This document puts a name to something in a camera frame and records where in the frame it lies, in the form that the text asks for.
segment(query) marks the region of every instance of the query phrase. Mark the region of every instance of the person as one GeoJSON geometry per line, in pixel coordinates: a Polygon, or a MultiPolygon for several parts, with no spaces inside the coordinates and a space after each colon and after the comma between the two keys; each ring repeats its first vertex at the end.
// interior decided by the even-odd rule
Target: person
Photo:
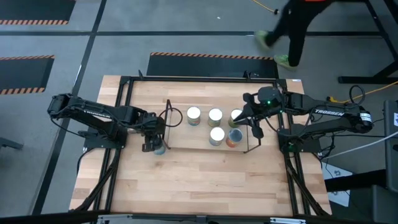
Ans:
{"type": "Polygon", "coordinates": [[[333,0],[289,0],[274,31],[257,31],[256,40],[264,49],[269,50],[287,32],[290,39],[289,55],[275,55],[274,60],[288,70],[296,70],[308,26],[332,2],[333,0]]]}

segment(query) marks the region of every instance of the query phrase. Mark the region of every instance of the white cable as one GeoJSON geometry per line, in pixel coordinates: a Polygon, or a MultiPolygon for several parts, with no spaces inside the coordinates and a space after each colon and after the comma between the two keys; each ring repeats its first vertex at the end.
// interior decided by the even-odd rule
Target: white cable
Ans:
{"type": "Polygon", "coordinates": [[[347,150],[347,151],[345,151],[345,152],[341,152],[341,153],[337,153],[337,154],[332,155],[332,156],[328,156],[328,157],[326,157],[326,158],[324,158],[324,159],[330,159],[330,158],[332,158],[332,157],[340,156],[340,155],[343,155],[343,154],[346,154],[346,153],[355,151],[355,150],[357,150],[357,149],[362,149],[362,148],[365,148],[365,147],[368,147],[368,146],[372,146],[372,145],[377,144],[377,143],[379,143],[379,142],[383,142],[383,141],[385,141],[385,140],[387,140],[387,139],[389,139],[389,138],[391,138],[391,137],[394,137],[394,136],[397,135],[397,134],[398,134],[398,131],[397,131],[396,133],[394,133],[394,134],[391,134],[391,135],[389,135],[389,136],[383,138],[383,139],[377,140],[377,141],[375,141],[375,142],[369,143],[369,144],[364,145],[364,146],[359,146],[359,147],[356,147],[356,148],[354,148],[354,149],[347,150]]]}

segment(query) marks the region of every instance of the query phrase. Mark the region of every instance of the sneaker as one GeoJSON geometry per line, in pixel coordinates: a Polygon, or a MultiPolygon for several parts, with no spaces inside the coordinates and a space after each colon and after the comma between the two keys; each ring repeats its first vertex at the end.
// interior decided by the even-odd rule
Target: sneaker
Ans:
{"type": "Polygon", "coordinates": [[[261,45],[264,50],[270,50],[271,47],[266,44],[266,37],[268,35],[267,31],[259,30],[254,33],[257,42],[261,45]]]}
{"type": "Polygon", "coordinates": [[[296,71],[296,69],[297,69],[297,66],[289,65],[289,56],[288,55],[275,55],[274,60],[278,65],[286,68],[287,70],[296,71]]]}

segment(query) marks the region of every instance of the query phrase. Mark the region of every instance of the orange and black striped tape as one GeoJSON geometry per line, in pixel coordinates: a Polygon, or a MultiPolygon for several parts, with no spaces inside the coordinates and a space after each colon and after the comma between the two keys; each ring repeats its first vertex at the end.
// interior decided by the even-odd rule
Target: orange and black striped tape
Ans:
{"type": "Polygon", "coordinates": [[[63,20],[0,20],[0,25],[67,25],[63,20]]]}
{"type": "Polygon", "coordinates": [[[0,95],[8,95],[8,94],[24,94],[24,93],[42,93],[44,92],[44,87],[34,87],[34,88],[16,88],[16,89],[5,89],[0,90],[0,95]]]}
{"type": "Polygon", "coordinates": [[[236,59],[258,59],[258,60],[273,60],[272,57],[261,56],[238,56],[238,55],[216,55],[216,54],[188,54],[188,53],[167,53],[167,52],[152,52],[152,55],[163,56],[181,56],[181,57],[213,57],[213,58],[236,58],[236,59]]]}
{"type": "Polygon", "coordinates": [[[42,58],[55,58],[55,55],[23,56],[23,57],[0,57],[0,60],[42,59],[42,58]]]}

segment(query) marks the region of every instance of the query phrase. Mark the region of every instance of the can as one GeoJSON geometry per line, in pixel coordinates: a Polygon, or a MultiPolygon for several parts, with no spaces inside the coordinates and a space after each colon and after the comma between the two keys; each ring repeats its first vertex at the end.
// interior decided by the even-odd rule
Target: can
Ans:
{"type": "Polygon", "coordinates": [[[223,112],[218,108],[213,108],[209,111],[209,119],[207,123],[210,127],[217,127],[221,123],[221,119],[223,118],[223,112]]]}
{"type": "Polygon", "coordinates": [[[200,110],[196,106],[191,106],[187,110],[188,123],[196,126],[200,123],[200,110]]]}
{"type": "Polygon", "coordinates": [[[231,128],[239,127],[238,124],[235,124],[234,119],[237,118],[242,113],[241,109],[232,110],[231,116],[229,117],[228,124],[231,128]]]}
{"type": "Polygon", "coordinates": [[[223,142],[224,137],[224,130],[220,127],[215,127],[210,131],[209,142],[214,146],[219,146],[223,142]]]}
{"type": "Polygon", "coordinates": [[[243,139],[243,133],[239,128],[233,128],[229,131],[226,138],[226,144],[229,147],[236,147],[243,139]]]}

